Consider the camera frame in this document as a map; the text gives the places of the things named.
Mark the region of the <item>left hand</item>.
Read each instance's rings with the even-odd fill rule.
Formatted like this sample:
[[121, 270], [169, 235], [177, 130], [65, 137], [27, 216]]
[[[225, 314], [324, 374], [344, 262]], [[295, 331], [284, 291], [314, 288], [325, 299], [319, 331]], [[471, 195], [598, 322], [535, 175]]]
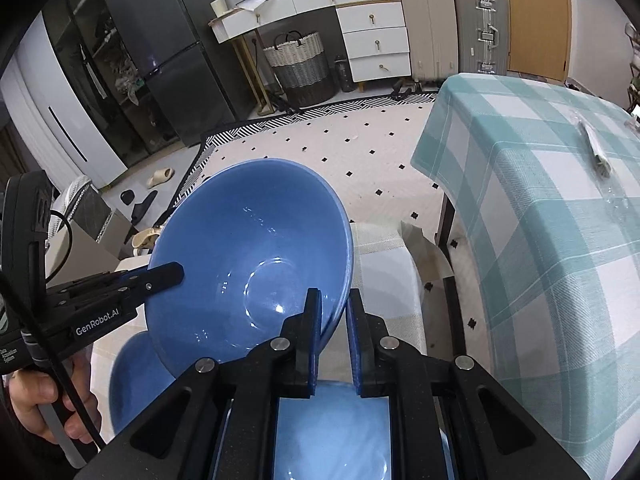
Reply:
[[[99, 412], [99, 401], [90, 390], [91, 379], [91, 348], [75, 353], [70, 362], [73, 363], [72, 382], [81, 398], [82, 404], [90, 416], [97, 430], [101, 429], [102, 416]], [[52, 404], [58, 398], [58, 389], [54, 380], [46, 373], [30, 372], [29, 370], [17, 370], [8, 378], [8, 393], [13, 411], [20, 423], [32, 434], [42, 437], [51, 443], [55, 443], [47, 423], [43, 420], [40, 404]], [[67, 394], [63, 396], [65, 407], [72, 412], [72, 416], [66, 420], [64, 430], [74, 440], [82, 443], [92, 441], [89, 431], [81, 421], [73, 403]]]

